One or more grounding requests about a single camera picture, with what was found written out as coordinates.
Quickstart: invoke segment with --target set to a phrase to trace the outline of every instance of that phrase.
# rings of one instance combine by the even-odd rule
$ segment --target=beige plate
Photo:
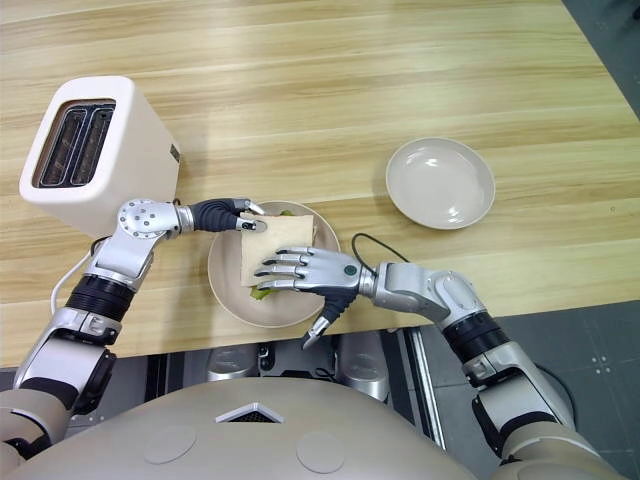
[[[317,227],[314,246],[340,251],[338,238],[324,218],[304,205],[292,202],[260,204],[267,214],[290,210],[295,215],[313,215]],[[262,300],[249,296],[251,289],[240,286],[242,246],[240,232],[219,233],[209,251],[209,284],[214,295],[234,317],[258,327],[288,327],[320,312],[322,297],[313,293],[278,292]]]
[[[466,145],[421,138],[400,147],[389,160],[387,190],[414,222],[451,230],[484,217],[496,186],[489,166]]]

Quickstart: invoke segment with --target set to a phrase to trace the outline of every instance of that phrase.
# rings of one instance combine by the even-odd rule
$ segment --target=bread slice
[[[242,231],[242,267],[240,285],[250,287],[264,280],[253,275],[262,261],[283,247],[303,247],[313,244],[313,215],[268,217],[242,213],[242,218],[267,224],[261,233]]]

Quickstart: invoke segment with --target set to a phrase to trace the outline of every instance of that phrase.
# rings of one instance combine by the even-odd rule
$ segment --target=wooden table
[[[53,92],[85,75],[135,80],[181,143],[183,201],[304,202],[345,250],[366,231],[465,273],[496,316],[639,297],[640,128],[559,0],[118,3],[2,4],[1,365],[22,360],[49,320],[50,289],[88,247],[18,194]],[[421,136],[489,162],[497,197],[481,223],[430,230],[392,205],[386,162]],[[207,280],[211,240],[158,248],[116,353],[308,328],[262,330],[226,313]],[[364,243],[363,254],[389,258]],[[360,299],[331,332],[421,323]]]

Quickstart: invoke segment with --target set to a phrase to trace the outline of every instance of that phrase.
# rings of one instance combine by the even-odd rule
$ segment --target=silver robotic arm
[[[313,292],[325,309],[303,338],[307,348],[360,294],[374,305],[433,321],[478,389],[472,403],[485,439],[503,464],[495,479],[618,479],[577,432],[571,412],[522,348],[502,331],[471,283],[452,271],[412,263],[368,270],[349,255],[311,247],[286,248],[256,275],[284,275],[259,289]]]
[[[18,368],[14,389],[0,393],[0,476],[62,440],[71,415],[97,407],[116,360],[107,346],[120,333],[155,246],[193,230],[266,228],[240,218],[244,210],[264,214],[248,199],[190,206],[136,199],[122,205],[114,234],[96,245],[65,306]]]

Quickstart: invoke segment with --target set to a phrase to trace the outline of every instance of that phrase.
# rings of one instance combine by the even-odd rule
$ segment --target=empty plate
[[[489,166],[471,148],[446,138],[421,138],[389,160],[387,190],[414,222],[452,230],[484,217],[496,187]]]
[[[313,245],[340,251],[331,226],[310,208],[293,202],[265,202],[260,206],[268,215],[280,215],[283,210],[294,215],[313,215],[316,227]],[[251,288],[240,286],[240,236],[240,232],[232,230],[219,233],[209,250],[209,284],[220,305],[251,325],[271,328],[295,325],[320,312],[324,299],[313,293],[284,291],[267,295],[262,300],[251,297]]]

